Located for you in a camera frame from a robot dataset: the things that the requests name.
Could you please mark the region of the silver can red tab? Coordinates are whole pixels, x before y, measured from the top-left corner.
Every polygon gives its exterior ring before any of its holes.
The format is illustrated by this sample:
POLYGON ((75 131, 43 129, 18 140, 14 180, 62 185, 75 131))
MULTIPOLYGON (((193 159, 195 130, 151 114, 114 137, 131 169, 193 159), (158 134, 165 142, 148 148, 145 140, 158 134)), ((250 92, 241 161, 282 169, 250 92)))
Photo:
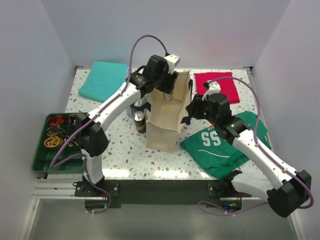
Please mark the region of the silver can red tab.
POLYGON ((173 92, 171 93, 163 92, 163 99, 167 102, 171 101, 173 99, 173 92))

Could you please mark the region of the beige canvas bag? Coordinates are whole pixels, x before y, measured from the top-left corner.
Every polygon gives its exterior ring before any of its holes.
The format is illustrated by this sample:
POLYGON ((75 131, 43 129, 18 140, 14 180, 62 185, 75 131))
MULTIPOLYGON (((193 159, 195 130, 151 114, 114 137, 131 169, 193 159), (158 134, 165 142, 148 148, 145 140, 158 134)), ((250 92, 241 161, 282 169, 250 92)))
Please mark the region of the beige canvas bag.
POLYGON ((173 99, 166 101, 163 93, 154 89, 148 97, 146 111, 146 147, 174 153, 179 134, 189 123, 186 106, 191 103, 193 80, 189 71, 181 71, 174 85, 173 99))

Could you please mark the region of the green glass bottle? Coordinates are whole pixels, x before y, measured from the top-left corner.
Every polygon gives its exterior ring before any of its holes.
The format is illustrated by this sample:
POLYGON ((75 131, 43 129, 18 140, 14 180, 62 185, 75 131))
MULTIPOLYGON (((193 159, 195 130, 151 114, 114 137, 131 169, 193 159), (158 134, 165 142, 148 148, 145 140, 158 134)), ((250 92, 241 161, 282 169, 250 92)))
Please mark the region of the green glass bottle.
POLYGON ((145 96, 143 96, 143 97, 141 98, 141 100, 142 100, 143 103, 146 103, 146 102, 148 101, 148 99, 149 99, 149 94, 146 94, 145 96))

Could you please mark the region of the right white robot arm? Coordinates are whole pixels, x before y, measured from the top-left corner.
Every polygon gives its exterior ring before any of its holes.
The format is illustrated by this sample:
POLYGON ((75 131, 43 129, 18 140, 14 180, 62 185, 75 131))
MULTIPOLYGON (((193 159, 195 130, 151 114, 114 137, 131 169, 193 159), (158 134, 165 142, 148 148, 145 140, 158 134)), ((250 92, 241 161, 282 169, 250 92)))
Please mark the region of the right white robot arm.
POLYGON ((190 118, 213 124, 218 136, 247 156, 266 178, 254 182, 238 174, 223 183, 227 196, 241 192, 257 197, 283 218, 296 209, 313 206, 311 175, 305 170, 297 171, 260 141, 247 123, 232 114, 224 94, 196 94, 186 111, 190 118))

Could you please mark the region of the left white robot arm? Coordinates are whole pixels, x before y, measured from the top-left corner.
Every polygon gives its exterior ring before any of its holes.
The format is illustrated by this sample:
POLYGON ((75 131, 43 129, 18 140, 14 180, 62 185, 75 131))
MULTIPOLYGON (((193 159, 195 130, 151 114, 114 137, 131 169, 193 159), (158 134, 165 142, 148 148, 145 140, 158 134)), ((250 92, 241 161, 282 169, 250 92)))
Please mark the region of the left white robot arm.
POLYGON ((129 106, 154 89, 172 99, 178 77, 175 68, 181 58, 175 54, 165 57, 153 55, 145 66, 128 75, 125 83, 108 100, 89 113, 79 113, 76 118, 76 138, 84 154, 86 191, 99 196, 104 190, 102 154, 109 145, 105 134, 111 123, 129 106))

